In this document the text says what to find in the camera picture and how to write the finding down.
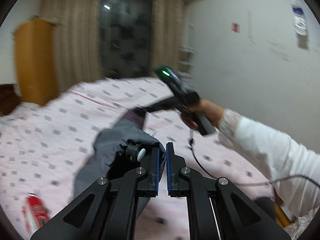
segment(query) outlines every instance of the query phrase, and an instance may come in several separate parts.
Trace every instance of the blue gripper pad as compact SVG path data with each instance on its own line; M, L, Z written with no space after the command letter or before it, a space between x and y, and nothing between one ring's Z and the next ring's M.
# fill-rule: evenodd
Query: blue gripper pad
M167 157L167 187L168 195L171 195L171 166L170 166L170 155L169 155L169 146L166 145L166 157Z
M160 149L158 148L157 162L156 162L156 187L155 187L156 196L158 195L158 191L159 191L160 164L161 164L161 162L160 162Z

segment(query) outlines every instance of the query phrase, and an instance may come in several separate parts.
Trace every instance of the white shirt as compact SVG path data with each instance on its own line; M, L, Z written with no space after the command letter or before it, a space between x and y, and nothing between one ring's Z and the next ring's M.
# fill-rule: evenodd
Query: white shirt
M289 135L246 117L229 125L234 125L234 133L224 134L232 140L234 150L270 181L303 174L320 184L320 155L314 151L299 145ZM296 217L320 206L319 188L304 178L288 179L273 186Z

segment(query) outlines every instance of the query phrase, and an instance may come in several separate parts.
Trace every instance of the curtain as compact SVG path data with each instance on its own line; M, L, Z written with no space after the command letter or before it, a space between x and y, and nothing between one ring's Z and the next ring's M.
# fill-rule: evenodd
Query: curtain
M184 12L185 0L154 0L151 70L160 64L179 69Z
M102 78L99 7L100 0L42 0L40 17L60 22L53 39L60 91Z

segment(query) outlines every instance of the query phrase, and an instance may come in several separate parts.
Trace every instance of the triangular cutout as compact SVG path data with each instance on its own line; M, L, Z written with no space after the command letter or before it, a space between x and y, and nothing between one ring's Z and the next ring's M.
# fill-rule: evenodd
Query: triangular cutout
M89 196L87 196L73 210L65 215L63 221L77 228L80 228L83 225L83 222L89 212L94 197L94 194L90 194Z
M236 207L241 224L244 227L249 227L261 221L261 217L254 212L251 207L247 206L238 195L232 193L231 199Z

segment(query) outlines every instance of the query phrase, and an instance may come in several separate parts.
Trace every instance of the red and white package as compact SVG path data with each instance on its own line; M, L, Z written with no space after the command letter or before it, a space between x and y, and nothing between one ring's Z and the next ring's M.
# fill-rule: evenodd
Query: red and white package
M50 220L47 214L47 208L43 201L38 195L33 193L28 193L28 196L23 203L22 213L26 220L27 231L30 235L33 235Z

